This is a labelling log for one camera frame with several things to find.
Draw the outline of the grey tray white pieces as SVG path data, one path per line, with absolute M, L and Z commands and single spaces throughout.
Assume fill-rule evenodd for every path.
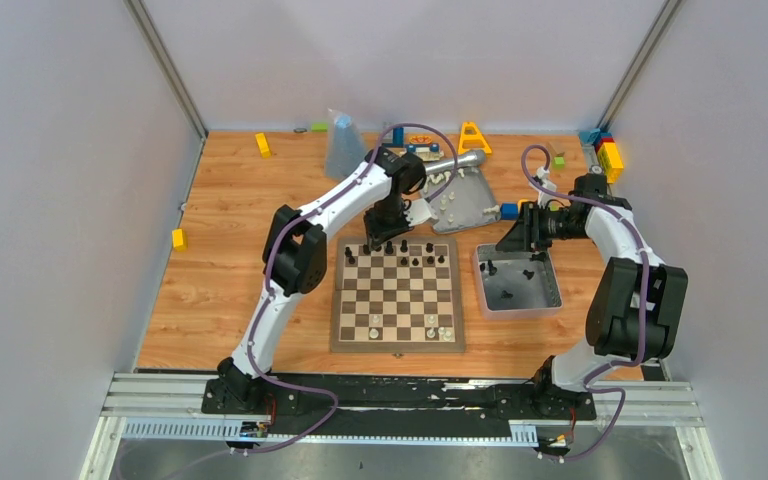
M 422 191 L 436 215 L 432 230 L 437 234 L 486 226 L 501 219 L 497 202 L 482 171 L 477 167 L 450 171 L 428 178 Z

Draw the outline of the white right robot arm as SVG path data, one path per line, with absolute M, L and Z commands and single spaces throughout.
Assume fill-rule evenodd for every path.
M 628 201 L 608 192 L 605 175 L 587 173 L 556 211 L 537 202 L 521 207 L 499 252 L 546 252 L 556 240 L 590 239 L 605 262 L 587 312 L 585 336 L 549 357 L 533 378 L 531 403 L 544 417 L 580 404 L 596 379 L 619 367 L 668 357 L 676 341 L 688 275 L 666 264 L 638 231 Z

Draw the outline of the wooden chess board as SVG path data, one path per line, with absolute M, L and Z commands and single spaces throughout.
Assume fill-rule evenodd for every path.
M 409 253 L 400 252 L 406 240 Z M 444 236 L 404 236 L 364 256 L 361 237 L 338 242 L 330 350 L 463 353 L 466 334 L 458 247 Z

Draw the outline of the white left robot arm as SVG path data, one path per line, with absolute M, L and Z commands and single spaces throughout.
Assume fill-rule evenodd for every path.
M 426 168 L 414 154 L 386 148 L 364 161 L 320 198 L 294 209 L 280 207 L 264 246 L 264 279 L 254 314 L 240 344 L 222 360 L 208 382 L 205 413 L 253 413 L 266 400 L 274 354 L 287 323 L 303 297 L 322 282 L 328 267 L 328 241 L 357 216 L 366 244 L 375 249 L 424 223 L 422 202 L 410 195 L 424 186 Z

